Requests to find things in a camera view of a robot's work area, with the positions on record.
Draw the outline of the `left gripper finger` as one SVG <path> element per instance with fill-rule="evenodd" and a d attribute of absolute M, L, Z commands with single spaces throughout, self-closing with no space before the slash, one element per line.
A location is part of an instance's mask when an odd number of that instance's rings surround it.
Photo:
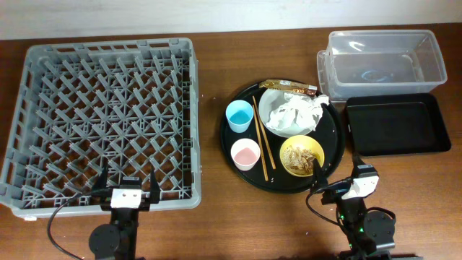
<path fill-rule="evenodd" d="M 155 178 L 154 169 L 151 170 L 149 175 L 150 181 L 150 191 L 149 191 L 149 201 L 151 204 L 158 204 L 160 202 L 160 186 Z"/>
<path fill-rule="evenodd" d="M 103 167 L 102 173 L 99 175 L 95 184 L 92 187 L 91 196 L 95 196 L 95 197 L 107 197 L 108 196 L 107 178 L 108 178 L 108 167 L 107 165 L 105 165 Z"/>

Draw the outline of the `food scraps peanuts and rice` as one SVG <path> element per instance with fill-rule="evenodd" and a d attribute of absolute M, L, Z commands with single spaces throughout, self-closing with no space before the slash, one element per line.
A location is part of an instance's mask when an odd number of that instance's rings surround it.
<path fill-rule="evenodd" d="M 311 176 L 313 174 L 313 161 L 316 154 L 309 149 L 288 146 L 283 151 L 282 162 L 292 173 L 300 176 Z"/>

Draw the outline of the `yellow bowl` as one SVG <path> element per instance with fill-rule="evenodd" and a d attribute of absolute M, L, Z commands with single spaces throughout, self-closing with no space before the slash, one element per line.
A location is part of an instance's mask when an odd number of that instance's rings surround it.
<path fill-rule="evenodd" d="M 325 161 L 322 146 L 314 138 L 304 135 L 288 138 L 280 148 L 279 157 L 289 174 L 303 178 L 313 174 L 314 160 L 321 167 Z"/>

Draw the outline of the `wooden chopstick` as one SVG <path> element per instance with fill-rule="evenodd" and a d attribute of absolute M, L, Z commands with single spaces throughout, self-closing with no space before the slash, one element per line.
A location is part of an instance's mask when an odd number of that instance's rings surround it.
<path fill-rule="evenodd" d="M 257 119 L 257 112 L 256 112 L 255 105 L 252 105 L 252 109 L 253 109 L 253 113 L 254 113 L 253 118 L 254 118 L 255 126 L 256 126 L 256 134 L 257 134 L 258 146 L 259 146 L 259 149 L 260 149 L 261 164 L 262 164 L 262 168 L 263 168 L 263 176 L 264 176 L 264 180 L 268 181 L 269 177 L 268 177 L 268 173 L 267 173 L 267 169 L 266 169 L 266 161 L 265 161 L 265 157 L 264 157 L 264 153 L 263 153 L 263 147 L 262 147 L 262 141 L 261 141 L 261 135 L 260 135 L 259 123 L 258 123 L 258 119 Z"/>
<path fill-rule="evenodd" d="M 272 166 L 273 170 L 276 170 L 276 164 L 274 162 L 274 157 L 273 157 L 270 145 L 269 145 L 269 140 L 268 140 L 268 137 L 266 135 L 265 127 L 263 125 L 263 121 L 261 120 L 261 117 L 259 116 L 258 104 L 257 104 L 256 99 L 255 99 L 254 96 L 252 96 L 252 99 L 253 99 L 253 104 L 256 107 L 257 119 L 258 119 L 258 122 L 259 122 L 259 125 L 260 125 L 261 133 L 263 134 L 263 139 L 264 139 L 264 142 L 265 142 L 265 145 L 266 145 L 266 149 L 267 149 L 268 154 L 269 154 L 269 159 L 270 159 L 270 162 L 271 162 L 271 166 Z"/>

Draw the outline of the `white paper napkin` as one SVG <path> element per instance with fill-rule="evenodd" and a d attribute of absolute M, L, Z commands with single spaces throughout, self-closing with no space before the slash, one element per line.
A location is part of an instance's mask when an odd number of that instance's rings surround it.
<path fill-rule="evenodd" d="M 269 114 L 269 129 L 286 131 L 295 123 L 301 129 L 313 131 L 323 116 L 322 104 L 329 104 L 327 95 L 310 97 L 285 92 L 283 97 L 285 102 Z"/>

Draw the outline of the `pink cup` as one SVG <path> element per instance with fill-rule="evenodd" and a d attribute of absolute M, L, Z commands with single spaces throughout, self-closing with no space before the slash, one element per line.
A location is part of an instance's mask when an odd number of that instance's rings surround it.
<path fill-rule="evenodd" d="M 232 161 L 241 171 L 250 170 L 260 159 L 261 150 L 259 145 L 252 139 L 239 139 L 230 150 Z"/>

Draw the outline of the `white round plate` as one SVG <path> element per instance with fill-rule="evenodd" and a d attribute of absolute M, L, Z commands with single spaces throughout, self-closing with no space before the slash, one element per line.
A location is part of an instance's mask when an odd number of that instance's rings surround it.
<path fill-rule="evenodd" d="M 282 105 L 285 100 L 283 94 L 285 92 L 281 90 L 266 90 L 259 101 L 258 110 L 259 116 L 263 121 L 263 125 L 266 127 L 266 123 L 269 121 L 269 114 L 280 105 Z M 309 134 L 310 130 L 301 129 L 295 123 L 293 123 L 286 131 L 277 131 L 267 128 L 272 134 L 276 134 L 280 137 L 289 138 L 295 135 L 306 135 Z"/>

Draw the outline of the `brown snack wrapper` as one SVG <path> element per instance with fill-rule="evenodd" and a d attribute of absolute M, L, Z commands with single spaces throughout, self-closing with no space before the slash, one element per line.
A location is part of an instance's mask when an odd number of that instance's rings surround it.
<path fill-rule="evenodd" d="M 292 82 L 285 79 L 267 79 L 258 84 L 259 88 L 272 90 L 281 90 L 285 92 L 293 92 L 296 94 L 315 96 L 318 88 L 313 85 Z"/>

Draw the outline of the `light blue cup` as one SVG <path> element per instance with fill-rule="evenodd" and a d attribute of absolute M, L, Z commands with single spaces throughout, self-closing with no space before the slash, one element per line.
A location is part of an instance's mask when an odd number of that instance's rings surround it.
<path fill-rule="evenodd" d="M 232 131 L 243 133 L 254 117 L 252 105 L 245 100 L 234 100 L 226 108 L 225 116 Z"/>

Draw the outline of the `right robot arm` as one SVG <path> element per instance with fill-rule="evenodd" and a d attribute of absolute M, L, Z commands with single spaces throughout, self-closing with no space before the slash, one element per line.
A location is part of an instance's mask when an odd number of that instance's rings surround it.
<path fill-rule="evenodd" d="M 352 158 L 352 174 L 340 181 L 329 183 L 317 160 L 313 161 L 313 185 L 305 203 L 317 217 L 338 226 L 349 242 L 349 250 L 336 255 L 337 259 L 418 259 L 412 254 L 392 255 L 396 247 L 396 215 L 381 207 L 366 207 L 365 199 L 373 194 L 379 181 L 376 169 L 361 160 L 358 155 Z M 321 204 L 335 204 L 335 220 L 317 212 L 310 205 L 310 198 L 321 194 Z"/>

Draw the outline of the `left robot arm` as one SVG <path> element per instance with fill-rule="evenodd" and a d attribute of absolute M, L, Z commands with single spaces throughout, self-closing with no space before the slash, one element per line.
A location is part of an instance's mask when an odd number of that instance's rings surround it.
<path fill-rule="evenodd" d="M 160 202 L 160 186 L 154 171 L 149 174 L 149 195 L 144 196 L 142 180 L 124 177 L 118 185 L 107 184 L 108 167 L 92 187 L 92 196 L 100 199 L 100 207 L 110 213 L 110 222 L 96 227 L 89 238 L 89 247 L 96 259 L 135 259 L 139 213 L 148 212 Z"/>

